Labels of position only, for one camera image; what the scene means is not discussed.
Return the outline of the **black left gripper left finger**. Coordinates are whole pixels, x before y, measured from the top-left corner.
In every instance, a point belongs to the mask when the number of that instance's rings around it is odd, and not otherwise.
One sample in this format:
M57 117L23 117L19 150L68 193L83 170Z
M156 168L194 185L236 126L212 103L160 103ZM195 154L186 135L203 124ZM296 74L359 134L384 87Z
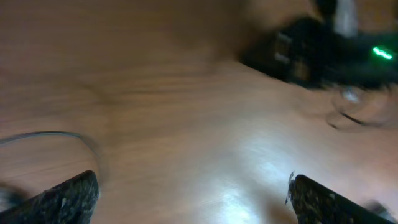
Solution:
M99 195L96 174L87 170L1 212L1 223L89 224Z

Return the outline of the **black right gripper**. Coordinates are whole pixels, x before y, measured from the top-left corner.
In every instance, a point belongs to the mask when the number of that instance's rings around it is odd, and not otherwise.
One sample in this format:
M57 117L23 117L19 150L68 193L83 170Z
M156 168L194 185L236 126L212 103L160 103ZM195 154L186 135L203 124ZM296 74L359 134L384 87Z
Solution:
M239 62L306 89L379 89L397 83L397 32L346 38L329 22L299 17L263 33L239 53Z

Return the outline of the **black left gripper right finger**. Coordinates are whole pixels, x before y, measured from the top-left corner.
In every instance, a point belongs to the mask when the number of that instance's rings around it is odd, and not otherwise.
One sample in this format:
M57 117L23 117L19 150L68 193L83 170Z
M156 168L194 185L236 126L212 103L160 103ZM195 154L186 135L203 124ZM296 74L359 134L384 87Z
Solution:
M362 207L305 175L290 175L285 201L292 204L299 224L395 223L380 203Z

